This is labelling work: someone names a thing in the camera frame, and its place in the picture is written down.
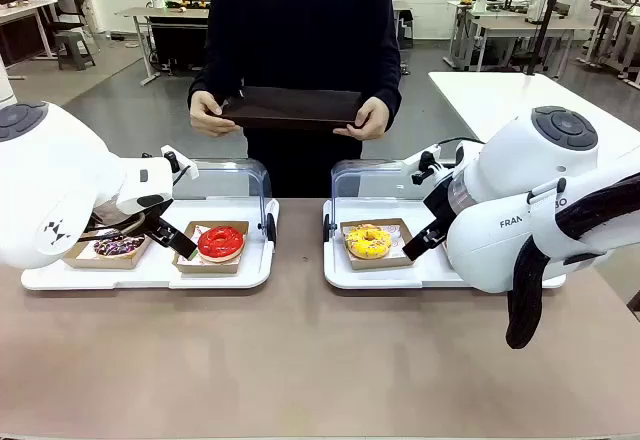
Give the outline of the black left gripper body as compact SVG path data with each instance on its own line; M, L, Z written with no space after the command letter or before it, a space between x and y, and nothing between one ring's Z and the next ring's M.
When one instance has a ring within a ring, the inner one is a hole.
M171 226L162 218L164 212L172 205L169 199L144 210L145 233L168 233Z

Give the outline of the person's right hand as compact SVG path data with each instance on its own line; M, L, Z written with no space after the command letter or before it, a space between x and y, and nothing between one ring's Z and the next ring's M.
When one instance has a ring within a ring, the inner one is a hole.
M222 108L207 91L196 91L191 96L189 109L191 125L200 133L221 137L241 130L236 123L222 117Z

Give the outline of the person's left hand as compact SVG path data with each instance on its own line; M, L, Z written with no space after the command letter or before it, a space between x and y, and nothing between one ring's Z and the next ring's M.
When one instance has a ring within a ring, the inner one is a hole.
M377 97L371 97L357 111L354 125L336 128L333 133L359 141L377 140L385 135L389 118L386 104Z

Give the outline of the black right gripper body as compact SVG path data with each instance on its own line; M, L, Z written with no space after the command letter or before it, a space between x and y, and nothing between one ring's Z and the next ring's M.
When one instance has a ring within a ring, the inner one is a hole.
M434 216L432 224L450 225L456 218L456 212L449 201L449 185L452 181L452 174L447 174L439 180L432 191L424 198L423 203Z

